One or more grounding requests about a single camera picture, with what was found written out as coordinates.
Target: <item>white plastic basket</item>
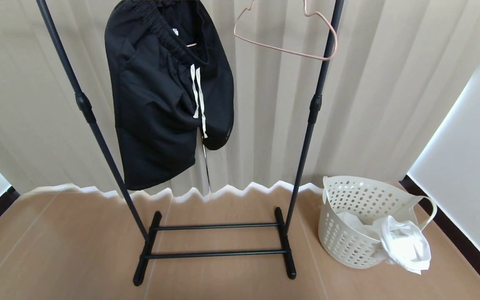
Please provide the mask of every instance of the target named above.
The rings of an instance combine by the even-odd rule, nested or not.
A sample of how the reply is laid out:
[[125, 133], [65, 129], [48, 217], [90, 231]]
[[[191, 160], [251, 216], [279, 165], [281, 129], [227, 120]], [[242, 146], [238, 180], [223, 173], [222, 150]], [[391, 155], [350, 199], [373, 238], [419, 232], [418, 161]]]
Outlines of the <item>white plastic basket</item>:
[[[436, 204], [428, 197], [414, 196], [395, 186], [376, 180], [335, 176], [323, 178], [323, 206], [318, 225], [318, 237], [324, 249], [335, 260], [351, 268], [370, 268], [382, 259], [375, 252], [383, 247], [345, 224], [337, 213], [348, 211], [371, 225], [373, 221], [392, 215], [396, 221], [410, 220], [423, 230], [436, 215]], [[418, 224], [413, 207], [423, 198], [432, 204], [432, 215]]]

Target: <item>curtain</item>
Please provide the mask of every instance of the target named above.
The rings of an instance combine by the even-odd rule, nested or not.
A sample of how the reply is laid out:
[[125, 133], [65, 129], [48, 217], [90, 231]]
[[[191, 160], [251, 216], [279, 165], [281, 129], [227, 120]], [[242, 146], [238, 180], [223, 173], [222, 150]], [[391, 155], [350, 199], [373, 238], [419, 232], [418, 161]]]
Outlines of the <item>curtain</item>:
[[[122, 171], [103, 33], [118, 0], [48, 0], [61, 40]], [[210, 187], [292, 183], [320, 61], [233, 36], [251, 0], [204, 0], [235, 77], [235, 125], [224, 148], [207, 151]], [[334, 1], [308, 10], [330, 19]], [[322, 55], [328, 29], [304, 17], [300, 0], [257, 0], [238, 33]], [[302, 183], [322, 175], [401, 179], [480, 61], [480, 0], [347, 0], [322, 110]], [[196, 164], [147, 190], [208, 192], [202, 146]], [[19, 192], [74, 183], [117, 188], [75, 104], [36, 3], [0, 1], [0, 172]]]

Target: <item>rack pole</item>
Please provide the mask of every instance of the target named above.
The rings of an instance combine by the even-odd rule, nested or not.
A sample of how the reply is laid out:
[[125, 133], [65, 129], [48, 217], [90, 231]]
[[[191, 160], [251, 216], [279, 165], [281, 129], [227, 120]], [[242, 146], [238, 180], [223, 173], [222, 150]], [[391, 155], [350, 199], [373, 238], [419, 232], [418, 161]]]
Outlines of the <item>rack pole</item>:
[[82, 114], [84, 115], [84, 118], [86, 119], [86, 122], [88, 123], [88, 125], [90, 125], [90, 129], [94, 134], [95, 140], [97, 141], [99, 148], [101, 148], [101, 152], [103, 152], [103, 156], [105, 157], [105, 160], [107, 160], [107, 164], [110, 168], [110, 171], [112, 172], [112, 175], [114, 175], [114, 179], [116, 179], [116, 183], [118, 184], [118, 187], [122, 191], [122, 195], [125, 201], [127, 202], [127, 206], [129, 207], [133, 217], [135, 218], [135, 222], [137, 223], [138, 228], [140, 229], [140, 232], [142, 233], [143, 238], [145, 239], [145, 243], [150, 245], [151, 241], [149, 239], [147, 230], [145, 230], [145, 227], [143, 226], [142, 220], [138, 215], [138, 211], [135, 205], [133, 204], [133, 201], [131, 199], [131, 196], [129, 195], [129, 192], [127, 191], [127, 188], [125, 187], [122, 176], [120, 175], [120, 171], [118, 171], [118, 168], [116, 167], [116, 163], [112, 158], [112, 154], [110, 153], [107, 147], [107, 143], [105, 142], [105, 139], [103, 138], [103, 134], [101, 134], [101, 130], [99, 129], [99, 126], [95, 121], [95, 116], [94, 116], [94, 113], [92, 112], [92, 105], [90, 104], [90, 101], [88, 100], [86, 95], [80, 89], [79, 82], [72, 69], [72, 65], [70, 64], [68, 55], [66, 55], [66, 51], [64, 50], [63, 43], [61, 42], [59, 34], [57, 32], [57, 28], [55, 27], [55, 24], [53, 23], [53, 19], [51, 18], [51, 13], [49, 12], [48, 5], [46, 4], [45, 0], [36, 0], [36, 3], [38, 4], [38, 8], [40, 8], [40, 13], [42, 14], [42, 18], [44, 19], [45, 25], [49, 32], [49, 36], [51, 36], [53, 45], [57, 50], [57, 54], [59, 55], [60, 62], [64, 67], [64, 71], [66, 72], [66, 75], [68, 76], [68, 79], [72, 84], [72, 88], [75, 92], [75, 101], [77, 102], [79, 110], [81, 110]]
[[[340, 22], [340, 16], [342, 14], [343, 0], [336, 0], [335, 9], [333, 10], [333, 16], [331, 19], [331, 25], [338, 30], [338, 23]], [[329, 33], [327, 37], [327, 44], [325, 45], [324, 57], [331, 55], [333, 45], [335, 44], [335, 37]], [[324, 60], [322, 62], [322, 68], [320, 70], [320, 76], [318, 77], [318, 85], [316, 86], [316, 92], [310, 101], [310, 112], [308, 116], [307, 132], [305, 133], [305, 140], [303, 141], [303, 148], [301, 149], [301, 157], [299, 158], [299, 165], [297, 166], [297, 174], [295, 175], [294, 189], [292, 190], [292, 198], [290, 199], [290, 206], [288, 207], [288, 214], [286, 216], [286, 224], [284, 226], [283, 234], [286, 237], [288, 235], [288, 229], [290, 228], [290, 222], [292, 221], [292, 213], [294, 212], [295, 201], [298, 197], [299, 184], [301, 184], [301, 177], [303, 176], [303, 169], [305, 168], [305, 161], [307, 161], [308, 148], [310, 146], [310, 139], [312, 138], [312, 132], [314, 131], [314, 124], [318, 118], [318, 112], [322, 107], [322, 91], [325, 84], [325, 78], [327, 76], [327, 70], [329, 67], [329, 61]]]

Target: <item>light brown floor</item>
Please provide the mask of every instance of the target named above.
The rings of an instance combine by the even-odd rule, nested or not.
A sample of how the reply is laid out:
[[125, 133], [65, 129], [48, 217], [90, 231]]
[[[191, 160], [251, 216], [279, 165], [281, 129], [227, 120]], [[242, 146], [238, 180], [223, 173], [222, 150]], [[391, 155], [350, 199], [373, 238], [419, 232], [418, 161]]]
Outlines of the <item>light brown floor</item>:
[[[272, 222], [274, 207], [286, 215], [290, 192], [228, 192], [207, 203], [133, 198], [146, 226], [156, 210], [167, 225]], [[480, 299], [480, 277], [434, 223], [424, 231], [432, 264], [421, 276], [388, 264], [339, 264], [318, 241], [320, 202], [310, 190], [297, 200], [289, 233], [295, 280], [281, 255], [183, 258], [150, 261], [135, 287], [143, 239], [123, 200], [77, 189], [24, 195], [0, 218], [0, 299]], [[425, 218], [421, 208], [417, 214]], [[154, 251], [277, 247], [275, 228], [242, 228], [160, 233]]]

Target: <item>black metal garment rack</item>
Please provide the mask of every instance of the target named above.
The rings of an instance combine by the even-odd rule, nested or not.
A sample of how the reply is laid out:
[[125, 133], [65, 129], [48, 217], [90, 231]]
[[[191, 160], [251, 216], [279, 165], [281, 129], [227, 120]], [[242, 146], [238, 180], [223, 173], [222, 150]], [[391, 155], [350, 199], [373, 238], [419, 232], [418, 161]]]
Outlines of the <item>black metal garment rack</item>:
[[[322, 91], [323, 86], [325, 83], [325, 77], [327, 74], [329, 61], [322, 62], [322, 68], [320, 70], [320, 76], [318, 78], [318, 85], [316, 87], [316, 92], [310, 102], [310, 113], [308, 116], [308, 125], [307, 125], [307, 132], [305, 133], [305, 140], [303, 141], [303, 148], [301, 150], [301, 157], [299, 158], [299, 166], [297, 168], [297, 174], [295, 177], [294, 188], [292, 190], [292, 198], [290, 200], [290, 206], [288, 207], [288, 215], [286, 216], [286, 222], [282, 218], [282, 212], [279, 207], [275, 208], [275, 221], [276, 222], [268, 222], [268, 223], [251, 223], [251, 224], [219, 224], [219, 225], [193, 225], [193, 226], [160, 226], [160, 219], [162, 215], [160, 211], [155, 212], [155, 216], [153, 217], [153, 221], [149, 230], [145, 230], [145, 226], [142, 223], [142, 220], [131, 200], [131, 196], [129, 196], [129, 192], [125, 187], [125, 183], [123, 182], [122, 176], [120, 175], [120, 171], [116, 167], [114, 159], [112, 158], [112, 154], [110, 153], [107, 143], [101, 134], [101, 130], [98, 127], [97, 122], [95, 121], [94, 114], [92, 112], [92, 105], [90, 101], [80, 89], [79, 82], [75, 77], [75, 73], [72, 69], [72, 65], [68, 60], [68, 56], [65, 53], [63, 44], [60, 40], [59, 34], [57, 33], [57, 29], [55, 24], [53, 23], [53, 19], [51, 18], [51, 14], [49, 12], [48, 6], [45, 0], [36, 0], [38, 7], [40, 8], [40, 13], [42, 13], [42, 17], [44, 19], [45, 25], [47, 30], [51, 36], [51, 40], [53, 41], [53, 45], [57, 50], [57, 54], [59, 55], [60, 61], [64, 67], [66, 75], [70, 83], [72, 84], [72, 88], [75, 92], [75, 100], [77, 101], [77, 105], [81, 110], [86, 122], [90, 125], [92, 132], [95, 136], [97, 144], [99, 148], [101, 148], [101, 152], [103, 152], [103, 156], [107, 160], [108, 166], [110, 171], [112, 171], [112, 175], [116, 179], [116, 183], [118, 187], [122, 191], [122, 195], [127, 202], [129, 209], [135, 221], [137, 223], [138, 228], [140, 229], [143, 238], [144, 238], [144, 247], [142, 250], [142, 254], [140, 255], [139, 262], [137, 265], [137, 269], [135, 271], [135, 276], [133, 278], [133, 283], [135, 285], [141, 285], [143, 282], [143, 277], [145, 275], [145, 269], [147, 268], [147, 264], [149, 260], [156, 260], [159, 258], [202, 258], [208, 256], [233, 256], [233, 255], [261, 255], [261, 254], [282, 254], [284, 256], [284, 263], [286, 266], [286, 273], [290, 279], [294, 279], [296, 276], [295, 273], [295, 266], [294, 260], [292, 258], [292, 250], [290, 249], [290, 244], [288, 243], [288, 229], [290, 228], [290, 222], [292, 221], [292, 213], [294, 211], [295, 201], [298, 196], [299, 191], [299, 184], [301, 182], [301, 177], [303, 175], [303, 168], [305, 167], [305, 161], [307, 160], [307, 153], [308, 148], [310, 145], [310, 139], [312, 137], [312, 132], [314, 129], [314, 124], [316, 123], [316, 118], [318, 117], [318, 112], [322, 106]], [[343, 0], [335, 0], [335, 9], [333, 10], [333, 15], [331, 19], [331, 25], [335, 29], [338, 28], [338, 23], [340, 22], [340, 16], [342, 13], [343, 7]], [[328, 34], [327, 43], [325, 45], [325, 53], [324, 57], [328, 57], [333, 49], [333, 45], [335, 43], [334, 37], [331, 33]], [[246, 251], [215, 251], [215, 252], [188, 252], [188, 253], [171, 253], [171, 254], [152, 254], [151, 251], [153, 249], [153, 244], [155, 242], [155, 237], [157, 232], [160, 230], [201, 230], [201, 229], [218, 229], [218, 228], [255, 228], [255, 227], [276, 227], [278, 230], [278, 234], [280, 237], [281, 248], [280, 249], [272, 249], [272, 250], [246, 250]]]

